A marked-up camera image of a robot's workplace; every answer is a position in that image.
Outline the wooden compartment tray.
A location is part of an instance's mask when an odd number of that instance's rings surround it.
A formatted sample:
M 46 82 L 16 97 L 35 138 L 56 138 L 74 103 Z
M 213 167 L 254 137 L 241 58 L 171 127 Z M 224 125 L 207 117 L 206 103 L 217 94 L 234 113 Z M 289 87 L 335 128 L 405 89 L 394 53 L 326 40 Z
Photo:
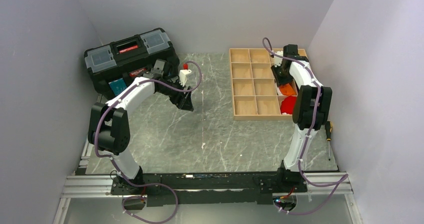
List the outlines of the wooden compartment tray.
M 271 65 L 274 59 L 264 48 L 229 50 L 233 117 L 238 121 L 292 121 L 280 112 L 281 95 Z

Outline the orange underwear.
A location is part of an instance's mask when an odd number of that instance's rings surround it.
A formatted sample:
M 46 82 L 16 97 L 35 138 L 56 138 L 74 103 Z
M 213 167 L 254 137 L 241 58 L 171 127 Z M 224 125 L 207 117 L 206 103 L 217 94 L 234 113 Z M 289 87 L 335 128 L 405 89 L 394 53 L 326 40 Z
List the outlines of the orange underwear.
M 296 96 L 297 95 L 295 89 L 291 86 L 290 83 L 280 85 L 278 87 L 278 90 L 281 93 L 281 95 L 283 95 L 283 96 Z

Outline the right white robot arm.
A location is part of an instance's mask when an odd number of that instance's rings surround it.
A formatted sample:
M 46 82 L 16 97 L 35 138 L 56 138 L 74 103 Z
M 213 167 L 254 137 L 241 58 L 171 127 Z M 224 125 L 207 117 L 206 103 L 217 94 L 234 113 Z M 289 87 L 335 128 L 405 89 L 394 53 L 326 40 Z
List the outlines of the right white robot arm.
M 294 185 L 305 181 L 303 168 L 307 151 L 318 130 L 328 120 L 333 92 L 318 81 L 308 58 L 299 54 L 296 44 L 288 44 L 281 51 L 271 52 L 270 55 L 274 60 L 271 70 L 277 86 L 292 82 L 298 86 L 292 112 L 294 135 L 282 162 L 282 174 L 275 179 L 276 187 L 287 192 Z

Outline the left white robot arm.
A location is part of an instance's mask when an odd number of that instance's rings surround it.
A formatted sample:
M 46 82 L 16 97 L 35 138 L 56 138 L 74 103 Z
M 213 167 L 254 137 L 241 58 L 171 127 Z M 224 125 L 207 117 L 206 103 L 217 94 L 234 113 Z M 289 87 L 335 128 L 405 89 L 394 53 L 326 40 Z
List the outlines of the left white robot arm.
M 167 96 L 179 110 L 192 112 L 192 92 L 187 82 L 193 71 L 191 61 L 177 74 L 170 74 L 171 64 L 158 59 L 151 69 L 140 72 L 123 92 L 106 103 L 96 103 L 90 111 L 87 140 L 94 145 L 99 158 L 108 158 L 115 167 L 118 180 L 131 194 L 145 186 L 142 167 L 134 160 L 128 145 L 131 139 L 129 116 L 142 102 L 155 93 Z

